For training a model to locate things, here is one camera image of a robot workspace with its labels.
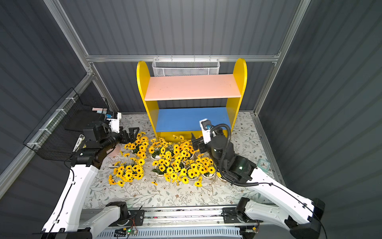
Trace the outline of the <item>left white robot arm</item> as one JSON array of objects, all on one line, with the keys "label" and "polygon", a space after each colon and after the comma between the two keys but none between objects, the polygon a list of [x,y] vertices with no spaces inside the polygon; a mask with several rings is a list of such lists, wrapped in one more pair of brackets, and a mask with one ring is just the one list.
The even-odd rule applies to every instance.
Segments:
[{"label": "left white robot arm", "polygon": [[80,224],[80,215],[90,186],[98,174],[103,160],[120,143],[135,142],[139,128],[130,127],[112,131],[105,121],[94,121],[83,129],[84,140],[73,151],[70,173],[57,205],[35,239],[94,239],[108,226],[129,223],[133,216],[126,203],[111,202]]}]

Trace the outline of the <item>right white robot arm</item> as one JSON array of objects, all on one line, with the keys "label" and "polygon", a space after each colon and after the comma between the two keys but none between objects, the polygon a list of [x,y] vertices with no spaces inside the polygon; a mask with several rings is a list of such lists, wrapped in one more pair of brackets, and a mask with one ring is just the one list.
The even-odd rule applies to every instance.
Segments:
[{"label": "right white robot arm", "polygon": [[256,191],[273,202],[265,205],[242,197],[234,212],[237,219],[271,223],[286,229],[295,239],[318,239],[325,231],[321,222],[323,201],[304,198],[276,182],[255,163],[236,154],[233,144],[224,135],[212,137],[209,142],[193,136],[191,141],[195,150],[210,153],[223,180]]}]

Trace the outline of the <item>shelf sunflower pot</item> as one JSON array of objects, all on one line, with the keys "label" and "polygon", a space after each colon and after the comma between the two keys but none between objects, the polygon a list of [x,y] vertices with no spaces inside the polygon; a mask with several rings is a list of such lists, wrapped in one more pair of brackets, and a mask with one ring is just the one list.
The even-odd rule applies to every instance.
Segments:
[{"label": "shelf sunflower pot", "polygon": [[167,182],[174,183],[177,186],[187,177],[187,169],[183,162],[174,161],[165,171],[164,177]]},{"label": "shelf sunflower pot", "polygon": [[196,187],[202,187],[201,166],[200,163],[191,163],[186,169],[185,176],[182,176],[181,182],[183,184],[194,183]]},{"label": "shelf sunflower pot", "polygon": [[155,173],[156,178],[153,180],[154,185],[158,185],[159,179],[164,179],[167,174],[167,168],[170,166],[170,161],[167,159],[156,159],[152,162],[152,172]]},{"label": "shelf sunflower pot", "polygon": [[173,144],[173,154],[175,160],[189,160],[194,155],[194,148],[191,140],[186,140],[183,135],[176,136]]},{"label": "shelf sunflower pot", "polygon": [[140,132],[138,133],[135,142],[126,144],[124,146],[124,149],[131,151],[139,158],[145,159],[148,146],[149,138],[147,137],[145,132]]},{"label": "shelf sunflower pot", "polygon": [[197,159],[197,170],[206,179],[215,177],[216,169],[213,160],[205,154],[199,154]]},{"label": "shelf sunflower pot", "polygon": [[109,185],[124,187],[126,183],[141,180],[145,174],[144,165],[145,159],[143,157],[130,158],[130,162],[118,161],[113,163],[110,166],[112,173],[108,176]]}]

